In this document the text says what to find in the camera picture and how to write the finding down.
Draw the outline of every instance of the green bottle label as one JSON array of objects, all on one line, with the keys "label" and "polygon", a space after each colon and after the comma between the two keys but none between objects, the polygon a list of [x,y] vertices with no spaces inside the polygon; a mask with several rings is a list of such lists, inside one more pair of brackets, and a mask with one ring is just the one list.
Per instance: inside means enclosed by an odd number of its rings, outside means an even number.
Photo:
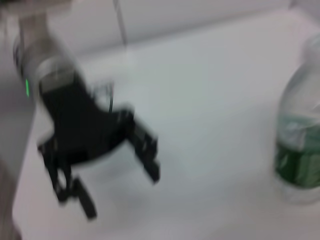
[{"label": "green bottle label", "polygon": [[277,142],[274,168],[283,180],[297,187],[320,186],[320,151],[297,151]]}]

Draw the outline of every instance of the water bottle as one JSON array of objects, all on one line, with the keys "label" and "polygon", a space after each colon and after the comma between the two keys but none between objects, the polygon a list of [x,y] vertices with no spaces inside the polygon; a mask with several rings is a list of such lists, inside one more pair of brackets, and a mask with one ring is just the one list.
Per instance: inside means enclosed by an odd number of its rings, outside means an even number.
[{"label": "water bottle", "polygon": [[274,176],[287,200],[310,204],[320,200],[320,35],[303,56],[280,101]]}]

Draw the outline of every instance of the silver metal cylinder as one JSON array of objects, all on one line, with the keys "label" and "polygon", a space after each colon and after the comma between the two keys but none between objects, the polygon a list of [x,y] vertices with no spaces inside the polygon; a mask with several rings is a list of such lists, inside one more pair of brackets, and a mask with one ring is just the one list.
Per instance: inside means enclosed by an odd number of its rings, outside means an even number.
[{"label": "silver metal cylinder", "polygon": [[75,71],[73,61],[48,34],[43,15],[20,21],[20,36],[13,46],[13,59],[26,95],[35,101],[39,96],[40,82],[46,79],[51,86],[61,84],[62,74]]}]

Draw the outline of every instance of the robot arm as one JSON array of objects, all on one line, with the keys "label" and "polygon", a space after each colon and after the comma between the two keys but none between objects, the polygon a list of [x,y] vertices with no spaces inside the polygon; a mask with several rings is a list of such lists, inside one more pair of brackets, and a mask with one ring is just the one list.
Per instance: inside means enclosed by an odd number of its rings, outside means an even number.
[{"label": "robot arm", "polygon": [[[17,2],[3,8],[19,16],[20,36],[14,45],[14,62],[28,97],[43,103],[54,123],[53,136],[40,144],[38,151],[58,201],[77,198],[87,218],[94,219],[95,205],[80,178],[73,178],[72,166],[94,161],[128,141],[145,172],[156,183],[160,179],[155,160],[157,139],[135,120],[131,109],[113,110],[112,105],[109,111],[99,109],[72,59],[50,36],[46,9],[70,0]],[[65,187],[59,181],[58,171],[64,173]]]}]

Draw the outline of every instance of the white tabletop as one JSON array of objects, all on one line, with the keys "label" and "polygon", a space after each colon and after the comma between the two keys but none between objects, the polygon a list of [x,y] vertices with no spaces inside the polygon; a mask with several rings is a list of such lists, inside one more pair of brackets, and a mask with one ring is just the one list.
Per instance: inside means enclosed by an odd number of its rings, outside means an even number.
[{"label": "white tabletop", "polygon": [[36,108],[13,207],[24,240],[318,240],[320,204],[283,201],[270,177],[277,104],[319,28],[297,10],[80,59],[88,80],[114,77],[158,134],[153,186],[124,146],[78,173],[98,217],[61,207],[37,142],[52,131]]}]

